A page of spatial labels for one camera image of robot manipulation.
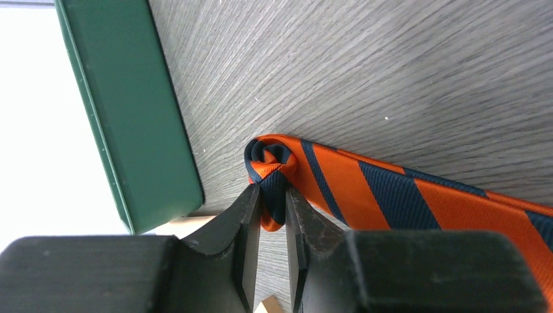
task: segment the striped ribbon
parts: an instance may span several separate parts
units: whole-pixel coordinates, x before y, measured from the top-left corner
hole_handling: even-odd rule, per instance
[[[491,230],[521,251],[553,308],[553,208],[281,134],[245,149],[262,226],[284,225],[290,184],[356,230]]]

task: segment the green box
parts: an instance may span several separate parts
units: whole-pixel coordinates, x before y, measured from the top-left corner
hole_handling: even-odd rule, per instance
[[[121,220],[143,233],[196,210],[203,190],[147,0],[56,0]]]

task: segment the gray wooden surface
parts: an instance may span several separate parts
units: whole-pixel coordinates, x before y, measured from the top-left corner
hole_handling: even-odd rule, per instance
[[[151,0],[206,203],[281,132],[553,205],[553,1]],[[258,300],[289,310],[282,231]]]

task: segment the green plastic bin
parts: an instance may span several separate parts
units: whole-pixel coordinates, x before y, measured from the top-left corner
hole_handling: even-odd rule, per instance
[[[121,220],[143,233],[203,203],[147,0],[56,0]]]

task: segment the white surface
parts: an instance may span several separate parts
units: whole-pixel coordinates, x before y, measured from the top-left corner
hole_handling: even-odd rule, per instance
[[[26,235],[127,233],[54,9],[0,8],[0,251]]]

